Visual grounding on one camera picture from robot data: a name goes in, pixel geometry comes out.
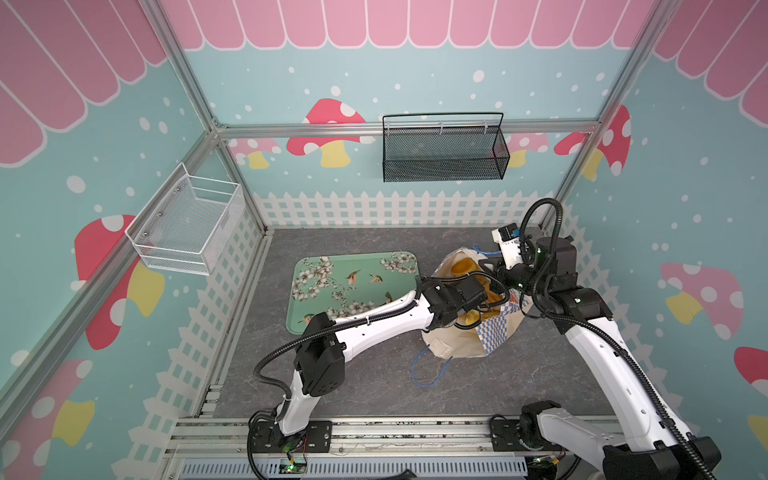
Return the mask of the yellow fake croissant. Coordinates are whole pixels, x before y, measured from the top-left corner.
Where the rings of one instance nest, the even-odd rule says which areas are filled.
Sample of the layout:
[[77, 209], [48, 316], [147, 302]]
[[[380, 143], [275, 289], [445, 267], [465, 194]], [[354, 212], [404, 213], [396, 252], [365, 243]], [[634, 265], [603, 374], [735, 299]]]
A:
[[453, 263], [450, 267], [450, 274], [453, 278], [459, 278], [480, 270], [481, 268], [474, 259], [465, 257], [457, 259]]

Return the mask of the checkered paper croissant bag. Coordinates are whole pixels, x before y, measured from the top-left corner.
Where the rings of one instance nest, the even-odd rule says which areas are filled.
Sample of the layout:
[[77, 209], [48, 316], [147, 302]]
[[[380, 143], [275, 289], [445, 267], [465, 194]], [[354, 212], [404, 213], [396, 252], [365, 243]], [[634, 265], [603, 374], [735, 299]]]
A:
[[[461, 247], [443, 259], [434, 271], [434, 275], [443, 278], [453, 278], [450, 274], [450, 267], [457, 259], [465, 257], [474, 259], [481, 268], [480, 271], [492, 274], [493, 266], [491, 263], [494, 260], [500, 260], [501, 254], [499, 252], [486, 254], [482, 251]], [[478, 281], [480, 282], [481, 279], [490, 280], [485, 276], [479, 276]], [[490, 281], [495, 284], [494, 290], [499, 293], [499, 284], [492, 280]], [[422, 357], [428, 353], [443, 360], [444, 367], [447, 367], [453, 359], [457, 358], [483, 358], [489, 356], [518, 330], [524, 319], [523, 309], [530, 305], [530, 301], [523, 300], [518, 293], [512, 291], [509, 293], [509, 300], [501, 307], [501, 312], [497, 316], [481, 322], [474, 328], [470, 328], [463, 323], [465, 314], [458, 319], [456, 326], [424, 332], [422, 340], [425, 343], [425, 348], [411, 364], [411, 379], [422, 388], [431, 388], [444, 375], [443, 372], [439, 372], [436, 378], [430, 382], [417, 379], [416, 366]]]

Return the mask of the yellow fake bread roll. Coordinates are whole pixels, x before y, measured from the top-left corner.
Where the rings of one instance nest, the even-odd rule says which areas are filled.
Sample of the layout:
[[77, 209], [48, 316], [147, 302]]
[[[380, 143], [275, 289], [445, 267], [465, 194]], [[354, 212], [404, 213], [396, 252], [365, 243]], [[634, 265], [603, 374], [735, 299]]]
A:
[[485, 299], [475, 309], [467, 312], [463, 320], [463, 323], [470, 328], [497, 316], [501, 312], [501, 307], [509, 300], [508, 294], [499, 294], [494, 290], [495, 284], [490, 280], [481, 279], [480, 284], [483, 287]]

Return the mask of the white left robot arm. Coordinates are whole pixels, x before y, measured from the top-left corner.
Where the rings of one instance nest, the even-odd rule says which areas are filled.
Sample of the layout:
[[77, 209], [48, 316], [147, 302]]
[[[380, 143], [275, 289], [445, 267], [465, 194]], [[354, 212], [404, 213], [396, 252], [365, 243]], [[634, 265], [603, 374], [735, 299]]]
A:
[[282, 402], [273, 422], [282, 436], [298, 437], [320, 398], [343, 384], [346, 364], [361, 353], [407, 332], [451, 327], [460, 316], [488, 304], [474, 275], [424, 277], [415, 289], [372, 310], [338, 319], [325, 312], [315, 315], [299, 338], [260, 359], [253, 376], [280, 389]]

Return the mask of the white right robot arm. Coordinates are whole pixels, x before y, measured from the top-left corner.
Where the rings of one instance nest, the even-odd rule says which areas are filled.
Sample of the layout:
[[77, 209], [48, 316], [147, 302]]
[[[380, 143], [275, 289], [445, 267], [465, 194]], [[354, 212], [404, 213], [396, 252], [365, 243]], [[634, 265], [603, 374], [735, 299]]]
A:
[[698, 437], [674, 413], [629, 351], [613, 313], [594, 289], [578, 282], [577, 250], [560, 234], [562, 204], [535, 201], [519, 227], [494, 233], [504, 264], [500, 280], [532, 301], [585, 361], [621, 428], [608, 434], [565, 409], [540, 402], [533, 433], [557, 444], [607, 479], [712, 479], [722, 459], [709, 437]]

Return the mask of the green floral serving tray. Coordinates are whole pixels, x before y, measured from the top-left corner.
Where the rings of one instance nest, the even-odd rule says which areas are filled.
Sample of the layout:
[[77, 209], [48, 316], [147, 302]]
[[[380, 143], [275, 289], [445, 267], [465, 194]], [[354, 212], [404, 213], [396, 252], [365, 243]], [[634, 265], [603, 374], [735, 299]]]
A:
[[312, 317], [349, 317], [416, 288], [416, 256], [406, 251], [307, 257], [294, 268], [286, 329], [300, 335]]

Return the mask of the black mesh wall basket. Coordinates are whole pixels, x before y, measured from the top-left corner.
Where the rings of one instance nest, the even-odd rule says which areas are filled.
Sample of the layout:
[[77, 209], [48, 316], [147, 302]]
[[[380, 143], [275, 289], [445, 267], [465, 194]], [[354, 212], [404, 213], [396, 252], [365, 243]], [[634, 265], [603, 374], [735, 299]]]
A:
[[511, 154], [500, 112], [402, 113], [382, 117], [385, 182], [501, 180]]

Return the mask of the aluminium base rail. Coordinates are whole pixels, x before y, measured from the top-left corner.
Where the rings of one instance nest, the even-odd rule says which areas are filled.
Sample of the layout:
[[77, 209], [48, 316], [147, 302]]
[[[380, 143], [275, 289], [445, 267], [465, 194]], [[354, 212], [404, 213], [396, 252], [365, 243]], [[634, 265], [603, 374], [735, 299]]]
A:
[[[378, 478], [410, 470], [429, 478], [514, 478], [531, 473], [534, 461], [572, 457], [602, 470], [606, 453], [625, 453], [627, 439], [613, 416], [543, 413], [547, 441], [522, 438], [515, 416], [348, 417], [314, 421], [306, 446], [303, 479]], [[113, 470], [119, 479], [250, 479], [249, 467], [271, 479], [289, 479], [287, 459], [271, 424], [259, 426], [252, 457], [246, 455], [244, 418], [187, 418], [168, 433], [137, 428], [137, 443]]]

